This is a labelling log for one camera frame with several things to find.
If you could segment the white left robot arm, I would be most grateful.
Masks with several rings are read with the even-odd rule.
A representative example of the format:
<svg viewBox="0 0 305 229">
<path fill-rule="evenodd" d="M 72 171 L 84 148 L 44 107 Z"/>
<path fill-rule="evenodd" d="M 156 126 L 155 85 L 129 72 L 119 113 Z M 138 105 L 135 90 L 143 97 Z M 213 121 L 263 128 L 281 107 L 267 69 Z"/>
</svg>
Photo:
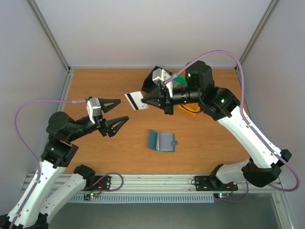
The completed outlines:
<svg viewBox="0 0 305 229">
<path fill-rule="evenodd" d="M 115 136 L 129 119 L 128 116 L 111 120 L 103 118 L 103 113 L 121 103 L 120 99 L 89 97 L 70 103 L 86 103 L 88 115 L 73 120 L 67 113 L 58 111 L 50 116 L 46 128 L 49 137 L 41 158 L 37 160 L 37 171 L 16 206 L 8 214 L 1 215 L 2 229 L 46 229 L 74 195 L 94 188 L 100 181 L 93 169 L 80 165 L 60 188 L 51 192 L 78 150 L 73 141 L 94 131 L 99 131 L 102 136 Z"/>
</svg>

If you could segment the teal card holder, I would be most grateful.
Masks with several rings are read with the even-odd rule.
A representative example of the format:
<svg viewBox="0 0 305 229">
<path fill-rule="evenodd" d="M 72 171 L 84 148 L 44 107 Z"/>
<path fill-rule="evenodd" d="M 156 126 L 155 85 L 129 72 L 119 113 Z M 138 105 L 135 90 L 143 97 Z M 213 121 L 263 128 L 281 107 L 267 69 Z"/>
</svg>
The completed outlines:
<svg viewBox="0 0 305 229">
<path fill-rule="evenodd" d="M 178 142 L 173 133 L 149 130 L 148 148 L 157 152 L 175 152 Z"/>
</svg>

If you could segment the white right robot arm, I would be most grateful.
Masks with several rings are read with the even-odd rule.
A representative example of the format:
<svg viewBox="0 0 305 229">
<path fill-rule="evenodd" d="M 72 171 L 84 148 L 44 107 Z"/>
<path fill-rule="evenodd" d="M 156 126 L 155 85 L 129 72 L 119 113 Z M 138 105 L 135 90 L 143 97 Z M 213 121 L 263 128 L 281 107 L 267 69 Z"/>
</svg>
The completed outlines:
<svg viewBox="0 0 305 229">
<path fill-rule="evenodd" d="M 221 189 L 238 181 L 265 187 L 278 179 L 281 167 L 292 156 L 290 151 L 274 146 L 262 134 L 229 89 L 215 86 L 210 66 L 196 61 L 187 67 L 187 85 L 181 87 L 165 82 L 170 73 L 163 68 L 154 68 L 151 76 L 156 88 L 144 96 L 143 103 L 162 109 L 166 115 L 173 115 L 175 105 L 198 103 L 201 111 L 224 126 L 250 155 L 240 163 L 219 164 L 209 175 L 212 187 Z"/>
</svg>

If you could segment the white magnetic stripe card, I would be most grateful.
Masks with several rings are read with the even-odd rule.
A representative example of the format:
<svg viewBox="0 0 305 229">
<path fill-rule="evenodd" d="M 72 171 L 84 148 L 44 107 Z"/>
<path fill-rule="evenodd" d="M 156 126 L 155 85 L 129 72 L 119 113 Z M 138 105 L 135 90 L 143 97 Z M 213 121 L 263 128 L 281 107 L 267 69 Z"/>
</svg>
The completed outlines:
<svg viewBox="0 0 305 229">
<path fill-rule="evenodd" d="M 149 108 L 147 104 L 142 102 L 143 95 L 140 91 L 126 93 L 125 97 L 135 111 Z"/>
</svg>

